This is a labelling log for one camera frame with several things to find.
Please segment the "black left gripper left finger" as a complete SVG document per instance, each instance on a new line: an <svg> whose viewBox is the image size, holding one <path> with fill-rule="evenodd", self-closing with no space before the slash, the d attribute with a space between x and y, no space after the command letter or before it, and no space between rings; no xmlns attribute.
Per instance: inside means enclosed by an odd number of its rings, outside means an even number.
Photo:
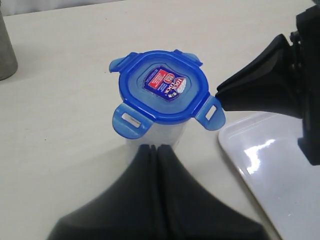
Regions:
<svg viewBox="0 0 320 240"><path fill-rule="evenodd" d="M155 146L141 145L101 195L62 217L50 240L160 240L162 204Z"/></svg>

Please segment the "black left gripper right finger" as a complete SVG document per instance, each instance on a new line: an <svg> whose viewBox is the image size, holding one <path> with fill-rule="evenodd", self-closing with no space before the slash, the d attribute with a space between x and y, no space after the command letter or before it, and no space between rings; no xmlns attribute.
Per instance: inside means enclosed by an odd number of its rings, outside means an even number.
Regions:
<svg viewBox="0 0 320 240"><path fill-rule="evenodd" d="M227 206L195 180L169 145L157 149L157 172L168 239L269 239L260 223Z"/></svg>

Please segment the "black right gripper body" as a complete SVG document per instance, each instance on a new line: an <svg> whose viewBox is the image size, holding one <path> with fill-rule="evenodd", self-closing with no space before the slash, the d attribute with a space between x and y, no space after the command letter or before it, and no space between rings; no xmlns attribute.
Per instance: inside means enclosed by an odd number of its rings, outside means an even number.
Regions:
<svg viewBox="0 0 320 240"><path fill-rule="evenodd" d="M302 137L298 146L313 166L320 164L320 2L296 16L296 31L290 34L294 70L299 76Z"/></svg>

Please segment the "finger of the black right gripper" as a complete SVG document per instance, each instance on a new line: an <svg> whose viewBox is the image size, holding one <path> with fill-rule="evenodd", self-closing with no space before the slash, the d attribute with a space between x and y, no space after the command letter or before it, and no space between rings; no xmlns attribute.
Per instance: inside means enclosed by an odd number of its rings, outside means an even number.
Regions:
<svg viewBox="0 0 320 240"><path fill-rule="evenodd" d="M294 48L283 34L243 69L217 87L225 111L261 111L302 118L299 73Z"/></svg>

